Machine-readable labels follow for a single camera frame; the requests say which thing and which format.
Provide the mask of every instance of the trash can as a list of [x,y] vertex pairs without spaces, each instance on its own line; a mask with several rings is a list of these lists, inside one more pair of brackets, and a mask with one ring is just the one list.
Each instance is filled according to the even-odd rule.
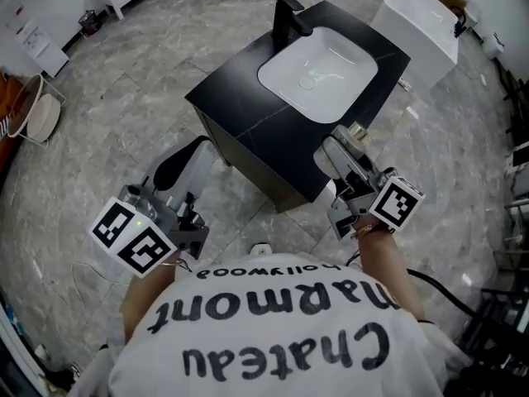
[[93,10],[87,10],[79,19],[79,24],[81,24],[83,33],[87,36],[95,34],[101,28],[101,22],[98,21],[96,12]]

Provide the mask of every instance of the sticker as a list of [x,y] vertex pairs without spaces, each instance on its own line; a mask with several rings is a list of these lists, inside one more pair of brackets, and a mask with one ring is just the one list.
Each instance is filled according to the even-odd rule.
[[133,212],[115,202],[92,230],[92,233],[99,238],[99,241],[106,248],[110,248],[122,232],[125,231],[126,226],[133,217]]
[[411,188],[413,191],[415,191],[417,194],[419,194],[421,197],[424,197],[424,193],[418,189],[415,185],[411,184],[407,179],[403,178],[402,176],[397,177],[400,181],[405,183],[409,188]]
[[146,273],[156,262],[173,252],[165,241],[151,228],[147,227],[140,235],[117,253],[128,265]]
[[149,217],[115,197],[96,218],[90,236],[112,259],[140,278],[177,250]]
[[391,183],[376,206],[369,211],[374,214],[379,213],[397,227],[401,227],[417,203],[415,197],[395,183]]

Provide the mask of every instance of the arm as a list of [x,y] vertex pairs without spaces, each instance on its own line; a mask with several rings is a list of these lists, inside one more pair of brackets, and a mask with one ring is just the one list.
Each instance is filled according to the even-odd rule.
[[[180,254],[175,253],[165,263],[175,263]],[[123,299],[120,312],[123,315],[125,343],[128,343],[147,310],[162,292],[174,282],[174,266],[159,265],[146,277],[132,278]]]
[[403,309],[423,320],[421,298],[393,236],[387,231],[373,231],[360,237],[358,244],[364,273],[384,284]]

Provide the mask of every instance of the bathroom vanity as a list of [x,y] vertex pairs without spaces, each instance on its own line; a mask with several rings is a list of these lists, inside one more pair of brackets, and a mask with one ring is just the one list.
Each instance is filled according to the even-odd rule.
[[316,199],[329,182],[313,159],[322,139],[338,124],[367,128],[409,62],[327,1],[295,17],[303,23],[296,31],[310,26],[310,36],[293,30],[278,43],[268,32],[186,96],[221,158],[278,212]]

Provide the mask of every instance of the black countertop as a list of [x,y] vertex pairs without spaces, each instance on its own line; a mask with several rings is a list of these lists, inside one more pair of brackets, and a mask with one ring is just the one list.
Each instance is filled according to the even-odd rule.
[[329,181],[312,158],[322,139],[338,124],[349,127],[357,121],[367,128],[410,59],[370,26],[327,1],[299,16],[312,27],[326,26],[339,32],[367,51],[379,67],[339,121],[313,122],[261,85],[259,67],[281,50],[272,41],[271,32],[229,59],[186,99],[312,202]]

